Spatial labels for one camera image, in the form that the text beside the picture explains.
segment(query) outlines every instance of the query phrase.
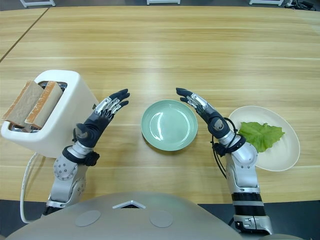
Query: robotic arm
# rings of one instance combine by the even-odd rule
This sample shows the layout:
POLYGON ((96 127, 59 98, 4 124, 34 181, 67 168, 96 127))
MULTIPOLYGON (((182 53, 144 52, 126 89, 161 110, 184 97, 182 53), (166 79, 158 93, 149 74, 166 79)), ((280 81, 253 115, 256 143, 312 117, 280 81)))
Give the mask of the robotic arm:
POLYGON ((94 152, 102 133, 114 115, 129 101, 128 89, 118 91, 105 98, 84 123, 74 129, 74 145, 67 146, 53 165, 54 183, 43 215, 79 202, 86 187, 86 172, 97 163, 100 155, 94 152))
POLYGON ((212 148, 226 155, 226 179, 235 209, 235 227, 241 232, 272 234, 270 218, 265 213, 256 174, 258 152, 246 139, 232 131, 226 120, 202 97, 184 88, 176 93, 190 104, 207 123, 209 132, 218 140, 212 148))

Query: white plate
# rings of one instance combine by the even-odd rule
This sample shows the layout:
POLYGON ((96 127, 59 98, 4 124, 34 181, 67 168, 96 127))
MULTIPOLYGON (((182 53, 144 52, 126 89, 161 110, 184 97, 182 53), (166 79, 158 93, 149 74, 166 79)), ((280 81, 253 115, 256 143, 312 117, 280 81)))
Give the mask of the white plate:
POLYGON ((240 129, 241 122, 258 122, 281 127, 285 132, 272 147, 258 154, 257 167, 275 172, 285 171, 298 161, 300 144, 297 134, 290 124, 275 112, 260 106, 243 106, 234 110, 229 118, 237 129, 240 129))

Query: empty plate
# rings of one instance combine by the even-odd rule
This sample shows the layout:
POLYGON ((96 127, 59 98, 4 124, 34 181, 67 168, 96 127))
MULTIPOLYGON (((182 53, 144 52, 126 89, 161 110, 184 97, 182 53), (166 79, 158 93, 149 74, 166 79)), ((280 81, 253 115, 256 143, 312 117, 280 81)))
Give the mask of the empty plate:
POLYGON ((144 138, 157 149, 176 151, 188 146, 196 137, 197 118, 185 104, 175 100, 157 101, 141 119, 144 138))
POLYGON ((275 112, 260 106, 243 106, 234 110, 229 118, 240 129, 241 122, 267 123, 281 127, 285 134, 272 147, 259 152, 256 166, 269 171, 285 171, 293 167, 299 159, 300 144, 296 132, 290 124, 275 112))

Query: plate rim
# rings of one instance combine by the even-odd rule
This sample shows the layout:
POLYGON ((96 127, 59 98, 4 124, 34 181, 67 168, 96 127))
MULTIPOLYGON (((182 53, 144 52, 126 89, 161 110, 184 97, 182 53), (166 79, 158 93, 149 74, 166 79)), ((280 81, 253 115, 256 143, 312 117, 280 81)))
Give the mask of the plate rim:
POLYGON ((291 130, 293 131, 293 133, 294 133, 294 135, 295 135, 295 137, 296 137, 296 139, 297 139, 297 142, 298 142, 298 156, 297 156, 296 160, 294 161, 294 163, 293 163, 291 166, 289 166, 289 167, 287 167, 287 168, 285 168, 285 169, 281 169, 281 170, 270 170, 270 169, 264 168, 264 167, 262 167, 262 166, 258 166, 257 164, 255 164, 255 165, 256 165, 258 168, 260 168, 260 169, 263 169, 263 170, 266 170, 266 171, 270 171, 270 172, 283 172, 283 171, 286 171, 286 170, 288 170, 288 169, 291 169, 291 168, 292 168, 294 165, 296 165, 296 163, 298 162, 298 160, 299 160, 299 158, 300 158, 300 153, 301 153, 300 141, 299 141, 298 135, 297 135, 296 131, 294 130, 294 128, 290 125, 290 123, 289 123, 286 119, 284 119, 284 118, 283 118, 282 116, 280 116, 278 113, 276 113, 276 112, 274 112, 274 111, 272 111, 272 110, 270 110, 270 109, 268 109, 268 108, 266 108, 266 107, 257 106, 257 105, 246 105, 246 106, 238 107, 237 109, 233 110, 233 111, 229 114, 229 118, 231 119, 231 115, 232 115, 234 112, 238 111, 239 109, 247 108, 247 107, 254 107, 254 108, 264 109, 264 110, 267 110, 267 111, 269 111, 269 112, 277 115, 278 117, 280 117, 285 123, 288 124, 289 128, 291 128, 291 130))
POLYGON ((140 128, 141 128, 141 133, 142 133, 144 139, 145 139, 150 145, 152 145, 154 148, 159 149, 159 150, 162 150, 162 151, 166 151, 166 152, 174 152, 174 151, 178 151, 178 150, 181 150, 181 149, 186 148, 187 146, 189 146, 189 145, 195 140, 195 138, 196 138, 196 136, 197 136, 197 133, 198 133, 198 120, 197 120, 197 117, 196 117, 194 111, 192 111, 192 110, 190 109, 190 107, 187 106, 186 104, 184 104, 184 103, 182 103, 182 102, 180 102, 180 101, 177 101, 177 100, 173 100, 173 99, 163 99, 163 100, 159 100, 159 101, 156 101, 156 102, 152 103, 151 105, 149 105, 149 106, 145 109, 145 111, 143 112, 142 117, 141 117, 140 128), (155 104, 157 104, 157 103, 160 103, 160 102, 165 102, 165 101, 176 102, 176 103, 178 103, 178 104, 181 104, 181 105, 185 106, 185 107, 188 109, 188 111, 190 111, 190 113, 192 113, 192 116, 194 117, 196 131, 194 131, 195 133, 194 133, 194 136, 193 136, 192 140, 191 140, 190 143, 187 144, 186 146, 179 147, 179 148, 173 149, 173 150, 166 150, 166 149, 159 148, 159 147, 153 145, 151 142, 148 141, 148 139, 147 139, 146 136, 145 136, 145 133, 144 133, 144 130, 143 130, 143 127, 142 127, 142 126, 143 126, 142 121, 143 121, 143 119, 144 119, 144 116, 145 116, 146 112, 147 112, 153 105, 155 105, 155 104))

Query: white toaster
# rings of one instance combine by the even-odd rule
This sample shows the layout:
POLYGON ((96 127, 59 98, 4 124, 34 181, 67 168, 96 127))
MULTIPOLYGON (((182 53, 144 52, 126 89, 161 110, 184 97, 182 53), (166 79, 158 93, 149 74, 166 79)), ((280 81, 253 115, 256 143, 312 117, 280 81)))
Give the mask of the white toaster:
POLYGON ((66 146, 72 145, 76 123, 83 123, 98 101, 75 71, 47 70, 34 81, 42 87, 48 81, 55 81, 63 90, 43 128, 21 128, 5 121, 1 135, 45 157, 57 158, 66 146))

